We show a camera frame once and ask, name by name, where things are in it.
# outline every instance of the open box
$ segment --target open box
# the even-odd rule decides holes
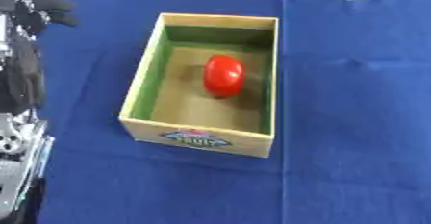
[[[257,157],[275,134],[278,19],[162,13],[120,113],[136,140]],[[245,67],[240,94],[203,87],[212,55]]]

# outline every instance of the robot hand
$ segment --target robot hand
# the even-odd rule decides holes
[[[76,22],[66,0],[0,0],[0,223],[34,223],[54,139],[36,108],[44,98],[38,34]]]

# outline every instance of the red tomato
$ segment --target red tomato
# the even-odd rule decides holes
[[[238,94],[245,70],[242,63],[226,55],[213,55],[205,65],[204,86],[217,97]]]

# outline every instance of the blue tablecloth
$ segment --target blue tablecloth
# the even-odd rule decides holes
[[[73,0],[41,37],[57,137],[41,224],[431,223],[431,0]],[[269,159],[117,121],[160,12],[282,18]]]

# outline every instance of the blue cloth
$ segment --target blue cloth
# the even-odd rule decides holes
[[[73,1],[80,27],[40,40],[57,137],[40,223],[431,223],[431,0]],[[160,12],[282,19],[268,159],[121,127]]]

